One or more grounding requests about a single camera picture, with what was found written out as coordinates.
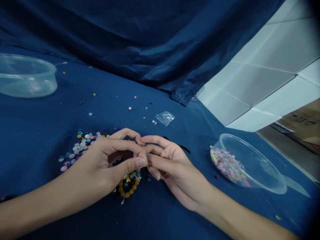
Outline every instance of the pink bead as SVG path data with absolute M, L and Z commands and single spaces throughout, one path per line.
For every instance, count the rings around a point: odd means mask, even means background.
M 60 171 L 61 171 L 61 172 L 64 172 L 64 171 L 66 171 L 67 169 L 68 169 L 67 166 L 63 166 L 62 168 L 60 168 Z

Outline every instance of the empty plastic bowl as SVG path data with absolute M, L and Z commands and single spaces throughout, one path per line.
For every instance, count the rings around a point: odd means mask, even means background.
M 56 71 L 38 58 L 0 54 L 0 93 L 22 98 L 49 95 L 57 89 Z
M 257 149 L 242 139 L 221 134 L 210 155 L 218 170 L 231 182 L 284 194 L 287 185 L 277 168 Z

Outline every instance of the bowl of beads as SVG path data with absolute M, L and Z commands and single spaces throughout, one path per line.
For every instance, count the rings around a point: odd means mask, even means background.
M 219 172 L 229 181 L 251 188 L 284 194 L 287 185 L 277 168 L 257 149 L 241 138 L 221 134 L 210 155 Z

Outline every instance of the cardboard box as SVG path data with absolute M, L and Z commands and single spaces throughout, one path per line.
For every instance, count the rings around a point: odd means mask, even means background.
M 320 98 L 289 113 L 278 123 L 295 131 L 302 141 L 320 146 Z

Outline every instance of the white tile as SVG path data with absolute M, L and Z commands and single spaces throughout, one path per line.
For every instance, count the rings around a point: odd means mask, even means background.
M 286 0 L 267 24 L 314 16 L 306 0 Z
M 318 98 L 320 87 L 297 76 L 254 107 L 284 116 Z
M 221 89 L 216 89 L 210 100 L 206 98 L 203 102 L 201 99 L 199 96 L 199 100 L 224 126 L 250 109 L 249 105 Z
M 293 73 L 232 61 L 221 72 L 214 77 L 215 82 L 219 82 L 219 87 L 250 106 L 254 106 L 295 76 Z
M 251 108 L 245 114 L 228 124 L 227 128 L 255 132 L 281 119 L 281 116 Z
M 297 73 L 320 56 L 313 18 L 265 25 L 233 61 Z
M 301 70 L 298 76 L 320 87 L 320 59 Z

